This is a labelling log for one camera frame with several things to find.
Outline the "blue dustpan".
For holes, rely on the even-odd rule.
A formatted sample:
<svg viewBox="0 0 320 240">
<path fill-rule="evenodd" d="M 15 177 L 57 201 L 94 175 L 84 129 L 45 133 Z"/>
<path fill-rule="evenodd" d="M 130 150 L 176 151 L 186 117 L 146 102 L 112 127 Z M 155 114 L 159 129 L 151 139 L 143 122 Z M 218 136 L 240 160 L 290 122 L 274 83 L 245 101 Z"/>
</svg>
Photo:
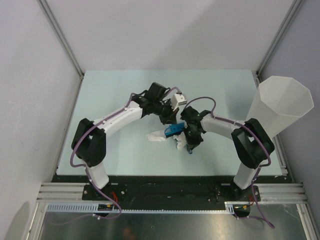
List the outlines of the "blue dustpan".
<svg viewBox="0 0 320 240">
<path fill-rule="evenodd" d="M 193 153 L 193 150 L 191 149 L 191 147 L 188 145 L 188 143 L 186 144 L 186 146 L 183 148 L 185 149 L 189 154 L 192 154 Z"/>
</svg>

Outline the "blue hand brush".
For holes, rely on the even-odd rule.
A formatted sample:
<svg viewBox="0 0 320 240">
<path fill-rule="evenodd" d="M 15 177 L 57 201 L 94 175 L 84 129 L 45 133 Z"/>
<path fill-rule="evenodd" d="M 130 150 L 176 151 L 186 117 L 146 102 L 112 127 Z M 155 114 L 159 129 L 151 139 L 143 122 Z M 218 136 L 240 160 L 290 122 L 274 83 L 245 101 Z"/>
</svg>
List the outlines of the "blue hand brush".
<svg viewBox="0 0 320 240">
<path fill-rule="evenodd" d="M 164 130 L 164 136 L 166 138 L 170 138 L 174 135 L 180 135 L 185 128 L 185 123 L 180 122 L 176 124 L 170 124 L 165 130 Z"/>
</svg>

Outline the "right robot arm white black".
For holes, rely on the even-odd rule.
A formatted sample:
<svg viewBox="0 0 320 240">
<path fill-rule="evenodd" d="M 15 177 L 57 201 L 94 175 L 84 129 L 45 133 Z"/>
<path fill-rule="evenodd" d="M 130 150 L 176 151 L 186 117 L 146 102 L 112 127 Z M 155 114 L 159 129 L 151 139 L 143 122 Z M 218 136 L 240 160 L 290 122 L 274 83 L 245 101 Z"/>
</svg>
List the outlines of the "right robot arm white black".
<svg viewBox="0 0 320 240">
<path fill-rule="evenodd" d="M 183 132 L 189 153 L 204 141 L 205 133 L 215 133 L 233 141 L 240 166 L 226 194 L 237 201 L 247 197 L 261 168 L 271 165 L 270 155 L 275 150 L 260 122 L 255 118 L 239 122 L 214 116 L 209 110 L 198 112 L 191 106 L 183 109 L 180 119 L 185 122 Z"/>
</svg>

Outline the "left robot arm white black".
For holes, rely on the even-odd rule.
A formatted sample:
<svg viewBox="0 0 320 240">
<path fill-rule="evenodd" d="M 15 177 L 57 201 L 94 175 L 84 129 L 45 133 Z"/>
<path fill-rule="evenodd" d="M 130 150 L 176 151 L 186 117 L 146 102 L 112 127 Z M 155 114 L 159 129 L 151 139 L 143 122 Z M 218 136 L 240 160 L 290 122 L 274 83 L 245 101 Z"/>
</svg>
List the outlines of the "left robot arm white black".
<svg viewBox="0 0 320 240">
<path fill-rule="evenodd" d="M 71 143 L 70 165 L 83 167 L 94 186 L 93 194 L 100 200 L 107 199 L 111 193 L 103 164 L 107 139 L 126 125 L 152 114 L 163 125 L 176 124 L 179 106 L 186 103 L 187 98 L 179 88 L 166 88 L 154 82 L 148 90 L 131 93 L 127 103 L 113 113 L 96 120 L 82 119 Z"/>
</svg>

